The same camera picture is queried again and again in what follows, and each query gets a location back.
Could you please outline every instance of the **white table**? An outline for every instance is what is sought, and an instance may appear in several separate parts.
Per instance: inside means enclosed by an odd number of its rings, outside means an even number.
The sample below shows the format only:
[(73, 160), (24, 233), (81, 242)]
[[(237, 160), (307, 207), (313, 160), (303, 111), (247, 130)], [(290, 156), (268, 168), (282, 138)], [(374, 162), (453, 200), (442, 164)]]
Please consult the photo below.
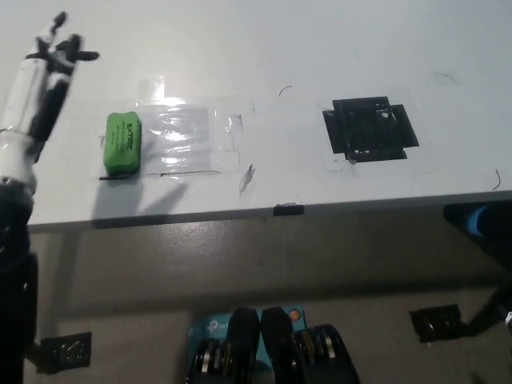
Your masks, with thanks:
[[(2, 98), (60, 10), (61, 36), (82, 34), (102, 56), (80, 65), (37, 166), (32, 230), (270, 216), (287, 203), (310, 214), (512, 198), (507, 0), (20, 0), (0, 14)], [(155, 79), (158, 97), (242, 116), (234, 168), (115, 186), (95, 177), (106, 116)], [(322, 110), (373, 96), (405, 106), (420, 143), (407, 160), (351, 165), (332, 153)], [(215, 122), (212, 135), (226, 138)]]

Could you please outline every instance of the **gray floor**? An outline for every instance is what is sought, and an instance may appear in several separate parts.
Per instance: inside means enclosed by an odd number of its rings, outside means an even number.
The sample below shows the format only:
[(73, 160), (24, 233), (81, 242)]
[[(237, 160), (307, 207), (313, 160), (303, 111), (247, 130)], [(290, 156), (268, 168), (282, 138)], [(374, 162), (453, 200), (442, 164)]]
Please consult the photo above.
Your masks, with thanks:
[(512, 339), (418, 343), (408, 311), (468, 318), (503, 275), (439, 207), (38, 234), (40, 337), (93, 332), (91, 367), (27, 383), (171, 383), (202, 314), (300, 303), (342, 334), (364, 383), (510, 383)]

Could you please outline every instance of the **green battery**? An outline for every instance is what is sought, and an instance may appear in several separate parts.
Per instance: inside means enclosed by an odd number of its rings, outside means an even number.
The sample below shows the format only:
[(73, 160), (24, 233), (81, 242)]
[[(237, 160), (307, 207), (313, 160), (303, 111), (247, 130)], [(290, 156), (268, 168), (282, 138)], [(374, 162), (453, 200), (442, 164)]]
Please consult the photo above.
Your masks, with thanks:
[(103, 152), (103, 164), (109, 176), (138, 172), (141, 165), (141, 140), (141, 122), (135, 112), (109, 115)]

